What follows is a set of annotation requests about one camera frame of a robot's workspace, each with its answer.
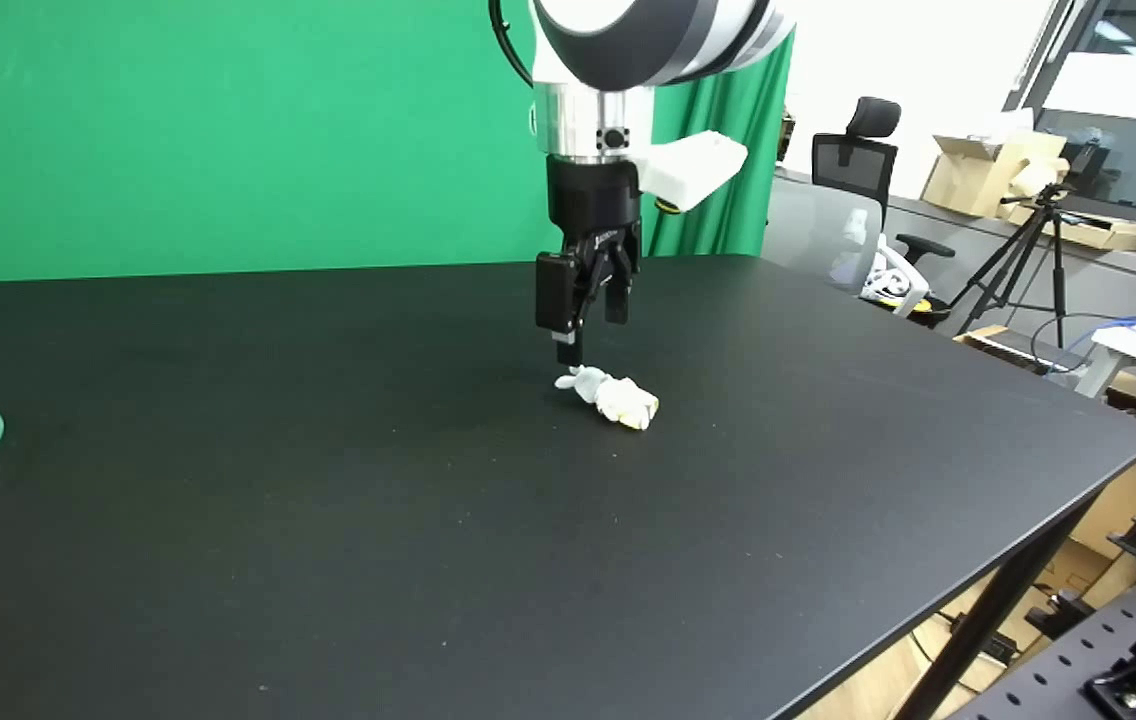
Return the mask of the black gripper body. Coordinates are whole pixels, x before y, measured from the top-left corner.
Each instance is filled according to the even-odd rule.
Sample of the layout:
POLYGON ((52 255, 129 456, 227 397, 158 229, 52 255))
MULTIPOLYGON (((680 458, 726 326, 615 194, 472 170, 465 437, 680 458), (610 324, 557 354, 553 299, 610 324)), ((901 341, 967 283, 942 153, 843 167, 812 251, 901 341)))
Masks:
POLYGON ((548 218, 564 249, 583 255, 602 238, 615 238, 623 260, 642 255, 642 175, 630 158, 581 164, 548 158, 548 218))

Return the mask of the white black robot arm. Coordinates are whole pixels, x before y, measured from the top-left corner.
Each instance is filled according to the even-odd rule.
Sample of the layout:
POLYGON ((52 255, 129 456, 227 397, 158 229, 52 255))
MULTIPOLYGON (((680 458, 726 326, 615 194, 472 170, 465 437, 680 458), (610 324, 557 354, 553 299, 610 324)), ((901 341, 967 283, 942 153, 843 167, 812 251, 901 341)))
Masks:
POLYGON ((530 20, 534 55, 520 55, 506 0, 488 0, 491 40, 534 87, 559 229, 559 249, 536 255, 536 324, 557 361, 581 368, 588 307, 630 320, 642 194, 687 213, 749 158, 726 131, 655 139, 655 93, 766 59, 796 11, 794 0, 530 0, 530 20))

